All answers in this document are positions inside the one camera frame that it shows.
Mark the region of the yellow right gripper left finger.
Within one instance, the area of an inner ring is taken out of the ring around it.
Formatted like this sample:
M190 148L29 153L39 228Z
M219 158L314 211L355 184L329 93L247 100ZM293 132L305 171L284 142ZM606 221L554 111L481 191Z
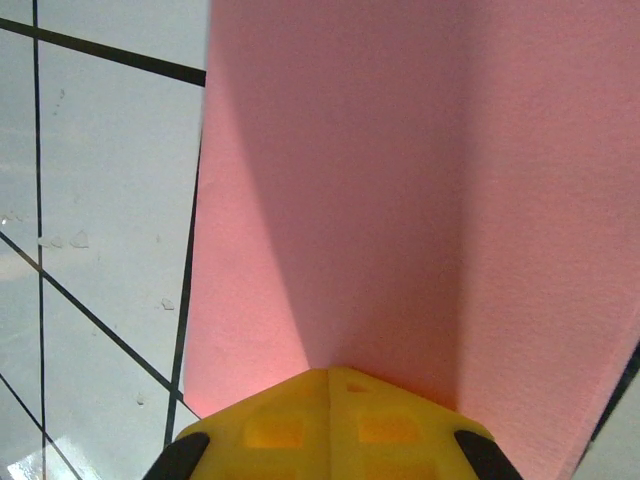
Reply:
M312 369L183 429L146 479L327 479L328 373Z

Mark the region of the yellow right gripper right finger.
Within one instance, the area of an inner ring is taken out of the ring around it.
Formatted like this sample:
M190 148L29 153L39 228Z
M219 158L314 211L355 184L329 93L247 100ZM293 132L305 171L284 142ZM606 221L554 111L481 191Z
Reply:
M346 368L328 372L332 479L514 479L480 423Z

